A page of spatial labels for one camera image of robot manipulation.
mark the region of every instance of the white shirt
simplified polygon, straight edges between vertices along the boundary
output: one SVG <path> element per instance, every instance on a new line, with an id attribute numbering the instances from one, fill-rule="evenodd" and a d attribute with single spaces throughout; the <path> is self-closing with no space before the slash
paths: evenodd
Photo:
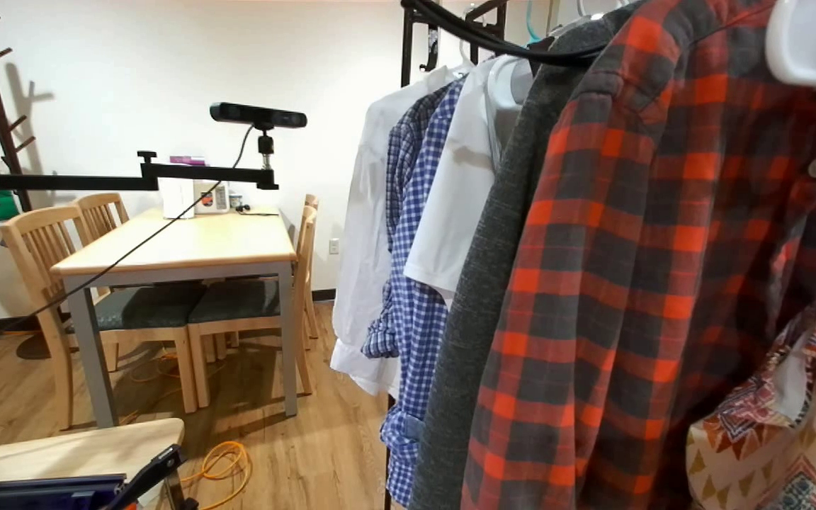
<path id="1" fill-rule="evenodd" d="M 385 250 L 385 153 L 388 131 L 425 95 L 456 79 L 456 71 L 438 68 L 423 82 L 377 99 L 365 113 L 364 140 L 354 160 L 354 177 L 343 226 L 343 267 L 334 292 L 333 330 L 337 335 L 329 365 L 350 375 L 364 391 L 398 396 L 401 364 L 364 354 L 368 326 L 380 318 L 382 287 L 392 272 Z"/>
<path id="2" fill-rule="evenodd" d="M 466 79 L 406 265 L 406 276 L 435 287 L 448 307 L 510 137 L 507 120 L 520 120 L 531 82 L 531 62 L 516 58 L 487 59 Z"/>

